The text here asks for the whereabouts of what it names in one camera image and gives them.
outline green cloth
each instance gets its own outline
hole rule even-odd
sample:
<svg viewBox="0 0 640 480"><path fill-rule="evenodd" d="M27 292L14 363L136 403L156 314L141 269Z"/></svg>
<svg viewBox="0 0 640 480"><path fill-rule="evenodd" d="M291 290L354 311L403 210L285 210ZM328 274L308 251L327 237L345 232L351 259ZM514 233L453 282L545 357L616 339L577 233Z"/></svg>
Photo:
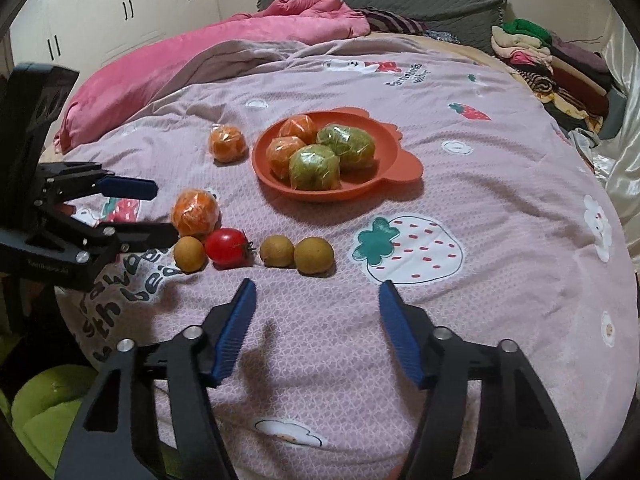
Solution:
<svg viewBox="0 0 640 480"><path fill-rule="evenodd" d="M28 381L11 407L12 427L31 458L53 478L58 460L83 396L97 373L92 368L62 365L46 370ZM2 402L0 408L8 408ZM160 445L164 467L169 475L182 478L177 449Z"/></svg>
<svg viewBox="0 0 640 480"><path fill-rule="evenodd" d="M543 43L551 44L551 34L548 30L527 20L517 19L512 22L505 23L502 30L508 34L525 34L538 38Z"/></svg>

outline pile of clothes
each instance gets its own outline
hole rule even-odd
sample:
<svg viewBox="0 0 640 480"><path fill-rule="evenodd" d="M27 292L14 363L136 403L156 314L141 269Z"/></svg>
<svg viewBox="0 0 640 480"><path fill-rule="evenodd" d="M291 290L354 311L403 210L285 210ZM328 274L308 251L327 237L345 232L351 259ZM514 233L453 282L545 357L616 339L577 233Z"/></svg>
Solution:
<svg viewBox="0 0 640 480"><path fill-rule="evenodd" d="M496 55L522 76L565 134L598 134L609 115L613 78L596 53L527 20L492 28Z"/></svg>

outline mattress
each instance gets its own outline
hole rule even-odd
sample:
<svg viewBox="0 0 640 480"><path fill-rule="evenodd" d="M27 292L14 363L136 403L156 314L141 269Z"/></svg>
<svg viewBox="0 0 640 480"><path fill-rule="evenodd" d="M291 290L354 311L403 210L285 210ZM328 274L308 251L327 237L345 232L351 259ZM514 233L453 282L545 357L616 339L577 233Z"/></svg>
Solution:
<svg viewBox="0 0 640 480"><path fill-rule="evenodd" d="M292 114L360 107L396 124L422 161L419 183L335 204L263 189L249 161L215 165L207 138L239 127L251 145ZM85 355L169 339L226 303L243 278L258 305L235 373L210 391L232 461L257 478L383 480L411 443L424 401L403 375L378 313L391 277L408 303L465 340L517 341L565 424L586 477L606 456L636 387L636 282L602 186L540 102L509 73L401 38L305 46L230 41L194 58L127 124L66 160L152 178L152 202L76 203L77 218L166 221L185 188L218 197L223 225L259 244L322 236L337 272L253 267L183 274L170 251L124 254L94 290L58 291ZM380 262L356 250L393 229ZM161 437L172 443L159 384ZM472 386L457 472L468 467L478 415Z"/></svg>

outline cartoon strawberry print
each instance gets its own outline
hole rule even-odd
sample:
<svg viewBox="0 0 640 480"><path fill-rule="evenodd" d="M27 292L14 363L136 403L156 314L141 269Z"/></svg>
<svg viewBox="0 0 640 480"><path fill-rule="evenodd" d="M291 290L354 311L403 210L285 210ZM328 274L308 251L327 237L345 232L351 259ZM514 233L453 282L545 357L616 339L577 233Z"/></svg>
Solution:
<svg viewBox="0 0 640 480"><path fill-rule="evenodd" d="M396 65L395 61L365 61L365 66L377 65L376 72L402 72L402 69Z"/></svg>
<svg viewBox="0 0 640 480"><path fill-rule="evenodd" d="M138 219L140 200L110 198L102 208L104 222L135 222Z"/></svg>
<svg viewBox="0 0 640 480"><path fill-rule="evenodd" d="M420 285L452 276L464 254L459 243L435 220L419 216L376 218L356 236L351 257L376 282Z"/></svg>
<svg viewBox="0 0 640 480"><path fill-rule="evenodd" d="M475 108L472 108L469 105L452 103L449 105L449 108L456 111L463 117L466 117L467 119L471 119L474 121L490 121L491 120L491 117L489 117L486 114L483 114L481 111L476 110Z"/></svg>

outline orange in plastic bag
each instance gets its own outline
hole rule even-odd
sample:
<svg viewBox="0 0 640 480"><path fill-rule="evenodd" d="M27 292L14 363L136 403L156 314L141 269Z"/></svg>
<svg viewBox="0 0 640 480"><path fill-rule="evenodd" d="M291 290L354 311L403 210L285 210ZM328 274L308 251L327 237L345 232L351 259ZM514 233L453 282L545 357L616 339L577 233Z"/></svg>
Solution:
<svg viewBox="0 0 640 480"><path fill-rule="evenodd" d="M241 159L246 153L242 132L235 126L214 128L209 136L209 153L225 164Z"/></svg>
<svg viewBox="0 0 640 480"><path fill-rule="evenodd" d="M306 144L299 137L277 137L267 148L267 160L273 174L281 180L289 178L289 159Z"/></svg>
<svg viewBox="0 0 640 480"><path fill-rule="evenodd" d="M318 127L311 120L311 117L305 114L294 115L284 121L280 127L278 137L298 137L305 144L315 144Z"/></svg>
<svg viewBox="0 0 640 480"><path fill-rule="evenodd" d="M215 229L219 217L218 202L203 189L187 189L180 193L171 211L171 222L180 236L206 236Z"/></svg>

